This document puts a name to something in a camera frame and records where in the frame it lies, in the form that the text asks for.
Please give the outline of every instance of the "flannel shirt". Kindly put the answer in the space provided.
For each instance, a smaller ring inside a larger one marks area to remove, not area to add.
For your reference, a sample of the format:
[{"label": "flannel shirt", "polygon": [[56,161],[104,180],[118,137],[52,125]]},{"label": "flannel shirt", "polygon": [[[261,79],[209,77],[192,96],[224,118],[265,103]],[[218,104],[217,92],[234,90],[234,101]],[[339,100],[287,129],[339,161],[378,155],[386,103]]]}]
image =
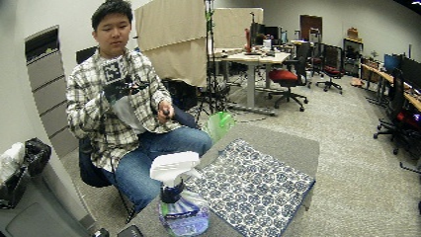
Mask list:
[{"label": "flannel shirt", "polygon": [[[134,114],[144,128],[154,133],[164,133],[180,127],[176,121],[158,123],[158,102],[170,102],[170,95],[162,86],[149,59],[136,51],[124,55],[128,72],[136,83],[148,85],[137,94],[129,95]],[[88,135],[93,152],[92,163],[112,172],[121,157],[138,145],[138,137],[132,128],[117,118],[102,95],[105,77],[101,72],[98,50],[80,63],[66,78],[66,120],[76,138]]]}]

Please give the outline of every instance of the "man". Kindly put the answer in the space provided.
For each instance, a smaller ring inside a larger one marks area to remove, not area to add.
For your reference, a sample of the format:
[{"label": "man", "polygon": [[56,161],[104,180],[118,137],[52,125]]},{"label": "man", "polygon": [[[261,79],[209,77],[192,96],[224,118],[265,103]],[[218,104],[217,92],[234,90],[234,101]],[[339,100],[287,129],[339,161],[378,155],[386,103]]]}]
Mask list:
[{"label": "man", "polygon": [[[212,140],[204,131],[170,119],[169,92],[152,64],[125,49],[132,20],[128,2],[101,4],[92,15],[98,47],[68,76],[65,95],[69,129],[77,138],[89,137],[93,164],[140,211],[158,195],[160,182],[150,178],[154,158],[181,151],[201,156]],[[108,84],[102,65],[113,60],[125,68],[125,78]]]}]

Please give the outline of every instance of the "monitor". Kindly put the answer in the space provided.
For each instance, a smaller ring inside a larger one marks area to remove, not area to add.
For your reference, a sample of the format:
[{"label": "monitor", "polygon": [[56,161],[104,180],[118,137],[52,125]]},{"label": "monitor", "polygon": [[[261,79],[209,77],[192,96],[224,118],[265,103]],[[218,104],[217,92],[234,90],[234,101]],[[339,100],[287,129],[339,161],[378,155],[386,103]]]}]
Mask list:
[{"label": "monitor", "polygon": [[279,27],[264,27],[264,35],[273,36],[274,40],[278,40],[279,31],[281,31]]},{"label": "monitor", "polygon": [[397,55],[383,55],[383,70],[387,74],[393,74],[394,68],[399,68],[399,56]]},{"label": "monitor", "polygon": [[260,42],[260,43],[257,43],[257,41],[256,41],[258,35],[262,35],[262,34],[264,34],[264,25],[260,23],[252,23],[252,25],[250,25],[250,46],[264,44],[264,39],[262,39],[262,42]]},{"label": "monitor", "polygon": [[286,31],[281,32],[279,33],[279,44],[285,44],[287,43],[287,34],[286,34]]},{"label": "monitor", "polygon": [[399,68],[403,81],[413,89],[421,92],[421,63],[407,57],[402,57]]}]

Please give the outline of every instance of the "white spray nozzle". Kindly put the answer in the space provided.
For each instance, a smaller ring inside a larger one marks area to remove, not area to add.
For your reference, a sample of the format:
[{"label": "white spray nozzle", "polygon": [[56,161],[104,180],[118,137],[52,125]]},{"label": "white spray nozzle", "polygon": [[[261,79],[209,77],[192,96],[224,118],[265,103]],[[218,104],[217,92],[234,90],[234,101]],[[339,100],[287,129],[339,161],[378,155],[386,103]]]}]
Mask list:
[{"label": "white spray nozzle", "polygon": [[160,155],[150,167],[150,178],[161,181],[165,186],[174,187],[174,180],[178,175],[185,173],[196,177],[200,176],[194,169],[198,163],[198,154],[192,151]]}]

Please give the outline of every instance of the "red office chair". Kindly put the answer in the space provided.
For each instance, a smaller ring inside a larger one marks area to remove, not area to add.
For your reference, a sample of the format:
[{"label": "red office chair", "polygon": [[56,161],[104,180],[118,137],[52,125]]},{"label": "red office chair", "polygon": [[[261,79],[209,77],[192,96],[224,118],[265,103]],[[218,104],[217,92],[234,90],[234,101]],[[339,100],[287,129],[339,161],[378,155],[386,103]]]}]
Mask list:
[{"label": "red office chair", "polygon": [[329,81],[315,82],[318,84],[325,84],[323,91],[326,92],[331,87],[339,90],[342,95],[342,87],[339,84],[334,83],[331,79],[341,79],[343,70],[343,51],[339,47],[323,44],[323,57],[322,57],[322,72],[329,76]]},{"label": "red office chair", "polygon": [[294,102],[301,106],[299,111],[303,112],[302,103],[298,101],[297,98],[303,98],[303,104],[307,104],[307,99],[305,96],[294,94],[290,92],[290,87],[295,86],[305,86],[306,83],[302,83],[301,76],[305,78],[306,82],[306,73],[305,73],[305,66],[306,66],[306,56],[310,50],[309,42],[303,42],[298,48],[297,56],[294,60],[285,60],[283,64],[287,67],[287,70],[283,69],[273,69],[268,73],[268,78],[272,82],[277,83],[281,87],[286,87],[287,90],[282,92],[270,92],[268,93],[266,97],[272,99],[272,95],[281,95],[281,97],[274,102],[274,108],[278,108],[279,101],[286,99],[294,100]]},{"label": "red office chair", "polygon": [[[413,113],[405,110],[405,89],[402,73],[398,69],[393,72],[393,90],[394,96],[386,107],[386,116],[389,119],[381,118],[377,126],[378,132],[373,134],[373,138],[377,139],[379,134],[390,134],[390,140],[394,138],[403,142],[405,149],[410,149],[410,141],[421,139],[421,126],[414,119]],[[393,154],[398,152],[397,144],[393,148]]]}]

